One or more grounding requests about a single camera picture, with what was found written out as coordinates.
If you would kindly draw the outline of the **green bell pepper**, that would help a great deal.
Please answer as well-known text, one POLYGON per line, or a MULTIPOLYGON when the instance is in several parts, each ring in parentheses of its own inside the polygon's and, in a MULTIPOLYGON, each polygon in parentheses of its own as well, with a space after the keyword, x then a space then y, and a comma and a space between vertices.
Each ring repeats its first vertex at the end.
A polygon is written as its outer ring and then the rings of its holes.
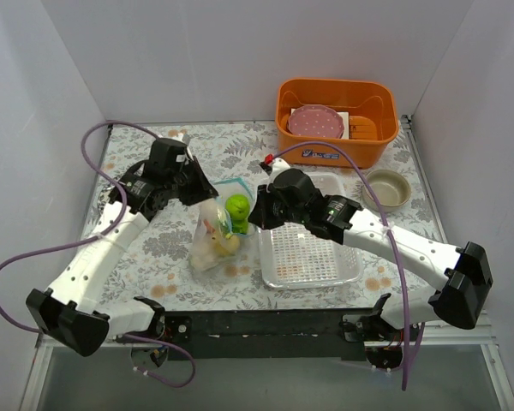
POLYGON ((250 214, 249 199, 244 194, 231 195, 225 202, 225 209, 229 213, 232 230, 235 233, 246 235, 250 214))

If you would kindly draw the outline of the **yellow pear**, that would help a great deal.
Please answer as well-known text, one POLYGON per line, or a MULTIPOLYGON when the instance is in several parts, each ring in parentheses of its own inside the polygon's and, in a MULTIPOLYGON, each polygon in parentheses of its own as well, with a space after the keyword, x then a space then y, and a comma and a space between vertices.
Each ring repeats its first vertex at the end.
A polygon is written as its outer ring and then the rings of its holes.
POLYGON ((229 237, 212 236, 212 249, 219 257, 235 255, 241 246, 240 240, 236 235, 229 237))

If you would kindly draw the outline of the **clear zip top bag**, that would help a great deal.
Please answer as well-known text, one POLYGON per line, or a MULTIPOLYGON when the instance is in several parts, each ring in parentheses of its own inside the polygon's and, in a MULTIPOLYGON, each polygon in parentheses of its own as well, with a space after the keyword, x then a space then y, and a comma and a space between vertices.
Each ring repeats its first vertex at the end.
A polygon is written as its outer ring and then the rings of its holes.
POLYGON ((199 204, 199 216, 189 252, 189 267, 197 282, 218 277, 251 246, 256 228, 248 221, 255 200, 240 178, 214 182, 218 196, 199 204))

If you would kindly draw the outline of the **white cauliflower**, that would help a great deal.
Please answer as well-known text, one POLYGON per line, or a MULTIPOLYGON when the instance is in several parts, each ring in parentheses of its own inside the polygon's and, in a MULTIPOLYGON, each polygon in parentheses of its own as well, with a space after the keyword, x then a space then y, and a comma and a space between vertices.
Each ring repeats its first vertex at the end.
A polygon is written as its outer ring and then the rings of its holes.
POLYGON ((195 271, 207 271, 219 264, 223 255, 218 251, 218 242, 211 237, 195 241, 191 247, 189 263, 195 271))

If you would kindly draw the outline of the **white radish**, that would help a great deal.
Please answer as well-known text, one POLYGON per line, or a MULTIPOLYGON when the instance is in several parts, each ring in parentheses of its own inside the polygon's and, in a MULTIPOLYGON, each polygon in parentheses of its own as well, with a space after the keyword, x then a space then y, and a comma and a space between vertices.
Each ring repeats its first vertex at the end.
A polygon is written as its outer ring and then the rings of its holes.
POLYGON ((230 233, 228 212, 215 199, 200 203, 200 221, 204 224, 208 234, 219 232, 221 235, 228 235, 230 233))

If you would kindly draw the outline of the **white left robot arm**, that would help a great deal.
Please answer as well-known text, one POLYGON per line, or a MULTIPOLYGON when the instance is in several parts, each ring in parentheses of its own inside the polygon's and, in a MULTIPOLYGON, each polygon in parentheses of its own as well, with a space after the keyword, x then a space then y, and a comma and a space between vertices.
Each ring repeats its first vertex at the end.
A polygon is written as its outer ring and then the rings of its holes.
POLYGON ((159 303, 135 297, 104 308, 102 289, 131 243, 170 201, 192 206, 217 195, 182 137, 156 139, 148 159, 115 183, 88 244, 47 290, 30 292, 27 308, 40 330, 84 357, 126 333, 158 341, 165 331, 159 303))

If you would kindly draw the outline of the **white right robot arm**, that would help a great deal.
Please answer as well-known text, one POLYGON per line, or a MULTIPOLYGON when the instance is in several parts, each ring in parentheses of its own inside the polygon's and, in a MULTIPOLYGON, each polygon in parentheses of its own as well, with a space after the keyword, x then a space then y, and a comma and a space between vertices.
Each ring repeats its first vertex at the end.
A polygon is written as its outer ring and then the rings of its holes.
POLYGON ((386 341, 406 325, 434 320, 472 330, 493 286, 482 246, 468 242, 456 247, 400 227, 388 229, 354 200, 323 194, 299 169, 281 171, 258 186, 249 221, 268 230, 300 224, 320 239, 400 262, 427 283, 406 298, 382 295, 372 312, 358 320, 366 337, 386 341))

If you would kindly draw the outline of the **white plastic basket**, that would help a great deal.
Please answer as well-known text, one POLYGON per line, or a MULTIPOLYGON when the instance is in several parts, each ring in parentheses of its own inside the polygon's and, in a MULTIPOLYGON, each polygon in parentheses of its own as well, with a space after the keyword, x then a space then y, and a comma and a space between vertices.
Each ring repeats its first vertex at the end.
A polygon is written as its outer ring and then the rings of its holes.
POLYGON ((309 289, 353 282, 362 274, 361 253, 287 223, 258 230, 265 284, 273 289, 309 289))

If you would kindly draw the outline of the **blue floral plate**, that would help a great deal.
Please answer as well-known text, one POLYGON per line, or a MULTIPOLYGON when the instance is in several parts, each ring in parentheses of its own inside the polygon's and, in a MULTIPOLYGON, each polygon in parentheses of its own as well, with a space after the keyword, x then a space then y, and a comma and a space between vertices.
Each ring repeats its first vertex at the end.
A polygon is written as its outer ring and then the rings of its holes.
POLYGON ((97 210, 99 215, 103 213, 105 205, 109 202, 113 188, 113 186, 109 185, 107 187, 103 187, 99 192, 97 200, 97 210))

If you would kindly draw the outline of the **pink dotted plate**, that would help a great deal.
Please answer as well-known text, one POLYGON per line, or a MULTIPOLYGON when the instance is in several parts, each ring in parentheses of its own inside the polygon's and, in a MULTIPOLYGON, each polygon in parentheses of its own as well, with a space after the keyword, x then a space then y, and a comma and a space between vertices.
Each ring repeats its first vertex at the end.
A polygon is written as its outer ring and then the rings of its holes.
POLYGON ((306 104, 294 109, 287 127, 293 135, 321 139, 341 139, 345 130, 341 115, 321 104, 306 104))

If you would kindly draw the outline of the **orange soap dish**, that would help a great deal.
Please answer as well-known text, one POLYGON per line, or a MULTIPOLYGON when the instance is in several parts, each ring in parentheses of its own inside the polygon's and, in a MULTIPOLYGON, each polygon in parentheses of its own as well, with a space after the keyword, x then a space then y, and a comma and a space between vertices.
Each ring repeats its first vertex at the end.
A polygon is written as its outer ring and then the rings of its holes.
POLYGON ((367 117, 349 115, 349 137, 351 140, 377 140, 377 126, 367 117))

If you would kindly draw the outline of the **beige ceramic bowl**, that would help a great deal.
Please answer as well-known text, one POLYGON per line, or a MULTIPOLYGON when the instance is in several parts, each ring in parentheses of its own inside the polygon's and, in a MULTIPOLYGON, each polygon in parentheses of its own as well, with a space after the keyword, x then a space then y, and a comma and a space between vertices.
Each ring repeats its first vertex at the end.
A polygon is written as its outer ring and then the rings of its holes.
POLYGON ((366 178, 384 212, 400 209, 411 197, 412 191, 409 182, 395 171, 374 170, 368 173, 366 178))

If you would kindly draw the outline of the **floral tablecloth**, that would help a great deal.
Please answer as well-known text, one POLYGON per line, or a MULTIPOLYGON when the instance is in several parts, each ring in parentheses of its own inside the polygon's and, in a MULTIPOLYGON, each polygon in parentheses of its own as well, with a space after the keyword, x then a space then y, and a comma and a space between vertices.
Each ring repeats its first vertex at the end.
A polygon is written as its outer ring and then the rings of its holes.
MULTIPOLYGON (((148 133, 121 126, 110 128, 105 149, 93 156, 102 175, 87 213, 87 230, 98 222, 98 195, 110 185, 109 179, 121 177, 130 165, 146 158, 155 135, 177 133, 185 133, 211 182, 240 177, 250 189, 264 178, 259 166, 262 158, 277 150, 272 122, 164 126, 153 127, 148 133)), ((263 281, 257 236, 235 265, 200 283, 194 280, 188 263, 197 218, 196 207, 170 202, 109 275, 99 304, 108 306, 145 296, 169 310, 371 307, 385 293, 400 295, 402 289, 413 292, 426 287, 412 272, 399 273, 388 260, 361 252, 362 274, 353 282, 329 288, 273 289, 263 281)))

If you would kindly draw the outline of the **orange plastic tub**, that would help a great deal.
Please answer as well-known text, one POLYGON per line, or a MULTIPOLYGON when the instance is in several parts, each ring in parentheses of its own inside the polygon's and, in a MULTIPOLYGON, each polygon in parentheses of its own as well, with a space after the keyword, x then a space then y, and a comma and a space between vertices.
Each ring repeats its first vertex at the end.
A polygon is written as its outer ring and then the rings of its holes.
POLYGON ((375 165, 398 134, 391 91, 379 83, 295 78, 278 89, 278 149, 290 164, 375 165))

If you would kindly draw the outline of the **black base bar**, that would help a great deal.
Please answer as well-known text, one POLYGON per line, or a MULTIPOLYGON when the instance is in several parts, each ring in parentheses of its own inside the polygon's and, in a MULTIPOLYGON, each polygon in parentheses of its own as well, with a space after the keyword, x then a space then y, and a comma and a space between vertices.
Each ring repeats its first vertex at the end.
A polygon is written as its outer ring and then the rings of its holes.
POLYGON ((365 360, 365 342, 400 348, 401 331, 374 330, 370 308, 176 311, 163 340, 195 359, 339 358, 365 360))

